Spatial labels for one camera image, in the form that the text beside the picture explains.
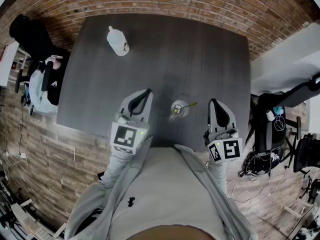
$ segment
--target person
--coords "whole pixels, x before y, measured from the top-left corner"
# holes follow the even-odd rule
[[[229,200],[227,162],[208,168],[185,146],[113,152],[99,183],[79,197],[65,240],[257,240]]]

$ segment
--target red brick wall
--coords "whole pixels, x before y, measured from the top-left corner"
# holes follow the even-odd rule
[[[188,18],[247,36],[251,60],[319,18],[312,0],[7,0],[0,8],[0,44],[10,42],[18,14],[43,19],[52,41],[71,49],[86,17],[144,13]]]

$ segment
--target floor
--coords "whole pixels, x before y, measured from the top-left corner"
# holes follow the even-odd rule
[[[97,173],[106,169],[110,157],[109,140],[61,127],[55,123],[55,115],[36,113],[29,116],[28,109],[20,106],[22,93],[21,90],[16,94],[14,84],[10,82],[0,94],[0,104],[5,105],[0,107],[0,148],[6,148],[9,152],[8,158],[1,155],[3,166],[9,174],[8,186],[13,191],[21,188],[23,195],[33,200],[33,205],[46,220],[58,228],[68,220],[79,195],[89,184],[98,180]],[[303,123],[305,111],[305,105],[302,104],[287,109],[286,113],[292,120],[297,115],[302,116]],[[18,124],[22,122],[22,112],[20,152],[27,154],[26,162],[18,162]],[[293,173],[292,168],[285,170],[284,165],[289,162],[287,160],[272,170],[269,183],[268,175],[260,176],[255,181],[249,176],[239,178],[238,171],[253,140],[251,138],[241,159],[228,165],[227,179],[236,182],[233,199],[243,201],[237,202],[238,207],[258,232],[259,239],[285,240],[286,236],[277,229],[284,228],[290,232],[296,218],[283,210],[283,206],[301,211],[301,207],[294,207],[293,203],[302,193],[301,186],[305,183],[303,175]],[[208,159],[208,153],[197,155],[204,162]],[[311,169],[310,175],[315,179],[318,169]],[[228,185],[230,197],[233,187],[231,182]],[[244,190],[249,191],[252,197],[257,196],[252,200],[251,208],[248,193],[236,196]]]

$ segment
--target white bottle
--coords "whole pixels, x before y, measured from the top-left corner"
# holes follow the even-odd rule
[[[110,46],[118,56],[124,56],[129,52],[129,45],[127,43],[124,33],[118,29],[113,29],[109,26],[109,33],[106,37]]]

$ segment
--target desk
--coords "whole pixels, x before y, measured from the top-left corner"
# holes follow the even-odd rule
[[[108,26],[123,31],[130,46],[117,56]],[[152,89],[150,133],[206,151],[208,102],[233,111],[246,138],[250,109],[250,61],[246,37],[193,20],[149,15],[87,17],[74,44],[60,94],[57,123],[107,137],[124,98]],[[173,101],[198,102],[169,123]]]

